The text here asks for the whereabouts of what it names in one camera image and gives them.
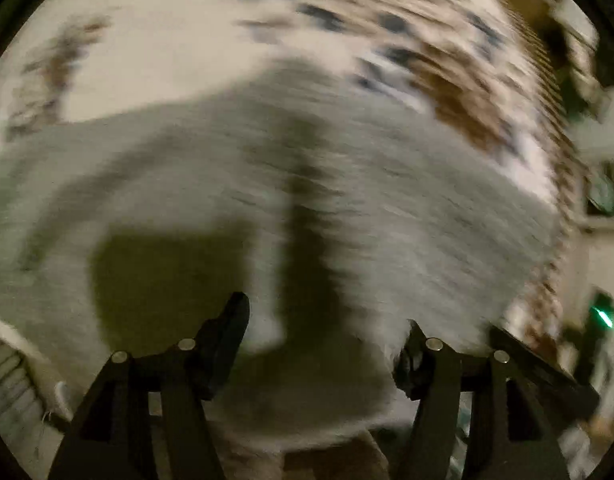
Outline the grey fluffy fleece pant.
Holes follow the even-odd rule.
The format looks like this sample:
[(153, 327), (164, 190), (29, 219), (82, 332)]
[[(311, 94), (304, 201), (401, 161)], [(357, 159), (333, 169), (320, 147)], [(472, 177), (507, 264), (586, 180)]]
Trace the grey fluffy fleece pant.
[(395, 419), (411, 322), (482, 344), (549, 254), (554, 208), (458, 133), (298, 60), (0, 152), (0, 336), (86, 389), (245, 292), (208, 411), (301, 448)]

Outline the floral white brown bed sheet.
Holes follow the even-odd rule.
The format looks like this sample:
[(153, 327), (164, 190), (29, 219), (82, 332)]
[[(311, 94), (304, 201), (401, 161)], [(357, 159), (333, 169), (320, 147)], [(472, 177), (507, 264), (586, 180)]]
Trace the floral white brown bed sheet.
[(569, 233), (562, 107), (516, 0), (47, 0), (0, 50), (0, 153), (43, 128), (217, 90), (302, 56), (502, 151)]

